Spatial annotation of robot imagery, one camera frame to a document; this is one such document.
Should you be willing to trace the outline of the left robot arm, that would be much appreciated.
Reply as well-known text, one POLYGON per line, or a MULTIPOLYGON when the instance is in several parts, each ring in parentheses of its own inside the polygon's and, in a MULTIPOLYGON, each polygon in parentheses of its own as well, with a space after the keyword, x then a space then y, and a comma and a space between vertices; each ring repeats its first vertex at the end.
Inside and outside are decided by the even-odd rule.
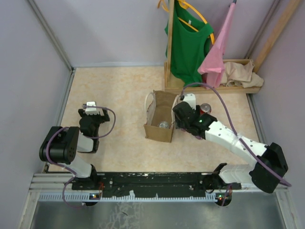
POLYGON ((77 153, 95 154, 99 148, 99 127, 110 121, 106 107, 88 106, 79 109, 80 126, 53 126, 43 141, 41 161, 67 169, 73 182, 81 188, 94 189, 99 184, 96 168, 85 162, 77 153))

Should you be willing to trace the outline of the wooden clothes rack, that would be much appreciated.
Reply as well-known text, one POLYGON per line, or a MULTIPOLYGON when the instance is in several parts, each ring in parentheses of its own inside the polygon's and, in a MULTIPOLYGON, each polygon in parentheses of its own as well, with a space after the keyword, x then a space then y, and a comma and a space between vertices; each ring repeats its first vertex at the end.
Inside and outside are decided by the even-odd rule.
POLYGON ((169 14, 165 27, 168 37, 164 63, 165 89, 173 89, 173 82, 180 86, 218 88, 256 88, 264 80, 254 72, 252 60, 224 61, 229 31, 236 1, 229 5, 228 13, 217 35, 204 16, 185 0, 158 2, 169 14))

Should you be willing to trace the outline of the silver top can front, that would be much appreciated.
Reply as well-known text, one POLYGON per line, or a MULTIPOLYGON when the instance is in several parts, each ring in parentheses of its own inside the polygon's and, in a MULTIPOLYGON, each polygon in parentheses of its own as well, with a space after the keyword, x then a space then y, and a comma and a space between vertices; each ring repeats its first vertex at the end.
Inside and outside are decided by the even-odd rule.
POLYGON ((158 127, 159 127, 159 128, 165 128, 165 129, 168 129, 168 128, 170 128, 170 125, 169 125, 169 123, 168 123, 168 122, 166 122, 166 121, 162 121, 162 122, 160 122, 160 123, 158 124, 158 127))

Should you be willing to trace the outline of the yellow clothes hanger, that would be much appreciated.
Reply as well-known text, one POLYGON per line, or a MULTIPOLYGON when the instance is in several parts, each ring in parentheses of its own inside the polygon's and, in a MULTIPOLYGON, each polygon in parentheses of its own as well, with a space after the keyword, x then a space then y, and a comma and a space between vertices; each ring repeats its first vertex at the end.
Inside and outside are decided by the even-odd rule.
MULTIPOLYGON (((178 0, 179 6, 181 9, 185 10, 186 12, 188 12, 190 15, 192 15, 193 17, 195 17, 197 20, 200 20, 202 23, 204 24, 208 24, 208 21, 206 20, 206 18, 194 7, 192 6, 190 3, 188 3, 186 0, 178 0)), ((169 13, 169 8, 167 3, 164 0, 159 0, 157 3, 157 8, 162 8, 165 12, 169 13)), ((184 19, 182 18, 178 18, 181 22, 183 22, 185 25, 188 24, 188 26, 198 32, 199 30, 196 29, 194 26, 191 25, 191 23, 186 22, 184 19)))

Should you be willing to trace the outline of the green t-shirt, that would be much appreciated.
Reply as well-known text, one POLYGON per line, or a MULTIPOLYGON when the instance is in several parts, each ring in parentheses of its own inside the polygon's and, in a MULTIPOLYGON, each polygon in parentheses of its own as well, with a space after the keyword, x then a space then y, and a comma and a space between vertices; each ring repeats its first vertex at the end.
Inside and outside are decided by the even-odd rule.
POLYGON ((182 80, 184 85, 201 83, 202 75, 198 68, 207 56, 212 45, 211 36, 213 28, 202 23, 185 10, 181 9, 178 1, 174 2, 173 30, 171 49, 171 73, 174 77, 182 80), (192 30, 178 18, 191 23, 199 31, 192 30))

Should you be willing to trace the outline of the burlap canvas bag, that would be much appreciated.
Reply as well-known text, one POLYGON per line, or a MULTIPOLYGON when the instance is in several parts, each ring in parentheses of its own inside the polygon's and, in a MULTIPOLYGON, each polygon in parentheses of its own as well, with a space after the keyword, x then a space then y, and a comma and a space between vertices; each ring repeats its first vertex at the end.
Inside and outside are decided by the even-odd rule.
POLYGON ((178 95, 155 91, 148 93, 144 100, 146 123, 144 124, 145 137, 150 140, 170 143, 175 129, 173 108, 178 103, 178 95), (170 128, 159 128, 162 121, 169 123, 170 128))

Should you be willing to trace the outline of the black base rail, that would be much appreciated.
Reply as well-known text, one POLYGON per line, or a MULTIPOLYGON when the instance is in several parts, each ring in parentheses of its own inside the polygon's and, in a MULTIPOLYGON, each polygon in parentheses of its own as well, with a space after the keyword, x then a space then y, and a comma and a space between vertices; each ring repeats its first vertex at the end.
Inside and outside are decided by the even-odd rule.
POLYGON ((132 173, 105 172, 75 178, 72 190, 101 191, 102 197, 125 197, 133 191, 137 198, 205 197, 206 191, 226 189, 216 172, 132 173))

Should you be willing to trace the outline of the beige crumpled cloth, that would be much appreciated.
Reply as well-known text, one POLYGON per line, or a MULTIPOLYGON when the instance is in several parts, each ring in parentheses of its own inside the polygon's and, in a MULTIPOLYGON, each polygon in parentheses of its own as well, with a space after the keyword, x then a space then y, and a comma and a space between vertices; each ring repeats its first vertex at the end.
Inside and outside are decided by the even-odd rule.
POLYGON ((226 62, 221 84, 225 86, 241 86, 243 88, 262 87, 264 79, 254 73, 253 69, 252 60, 247 64, 226 62))

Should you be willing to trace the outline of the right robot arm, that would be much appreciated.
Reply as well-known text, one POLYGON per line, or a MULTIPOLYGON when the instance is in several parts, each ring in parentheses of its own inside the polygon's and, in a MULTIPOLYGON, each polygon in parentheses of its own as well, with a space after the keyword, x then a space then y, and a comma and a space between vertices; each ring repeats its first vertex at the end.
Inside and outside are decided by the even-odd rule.
POLYGON ((252 183, 265 193, 273 193, 288 171, 282 148, 265 145, 235 134, 216 117, 200 113, 187 102, 173 108, 179 125, 195 137, 216 143, 247 162, 245 165, 225 165, 213 176, 213 184, 225 188, 230 183, 252 183))

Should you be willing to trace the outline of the leaning wooden beam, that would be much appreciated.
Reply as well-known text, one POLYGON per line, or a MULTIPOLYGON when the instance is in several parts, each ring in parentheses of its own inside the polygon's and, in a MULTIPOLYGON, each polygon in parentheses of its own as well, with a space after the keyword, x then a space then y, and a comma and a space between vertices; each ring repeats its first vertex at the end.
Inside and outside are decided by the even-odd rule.
POLYGON ((258 73, 264 60, 272 50, 277 39, 280 37, 282 31, 298 9, 302 0, 283 0, 279 2, 278 9, 271 17, 263 35, 255 49, 253 60, 255 73, 258 73))

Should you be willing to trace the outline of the pink t-shirt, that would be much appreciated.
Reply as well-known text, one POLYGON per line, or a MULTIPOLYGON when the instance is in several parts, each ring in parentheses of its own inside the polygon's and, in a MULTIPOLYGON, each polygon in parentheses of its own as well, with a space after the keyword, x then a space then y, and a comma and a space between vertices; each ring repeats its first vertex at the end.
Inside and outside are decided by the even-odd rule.
POLYGON ((236 7, 236 0, 230 6, 223 25, 219 31, 216 41, 204 61, 198 68, 198 73, 203 75, 203 81, 213 87, 217 88, 221 84, 221 79, 224 73, 223 56, 227 45, 229 31, 232 25, 234 11, 236 7))

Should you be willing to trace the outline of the red soda can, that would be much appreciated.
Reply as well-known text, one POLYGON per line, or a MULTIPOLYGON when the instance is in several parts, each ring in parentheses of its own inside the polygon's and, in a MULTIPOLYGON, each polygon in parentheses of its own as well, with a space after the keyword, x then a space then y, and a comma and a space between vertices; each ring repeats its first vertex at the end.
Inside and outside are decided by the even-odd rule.
POLYGON ((212 107, 208 103, 203 103, 200 105, 201 114, 210 114, 211 111, 212 111, 212 107))

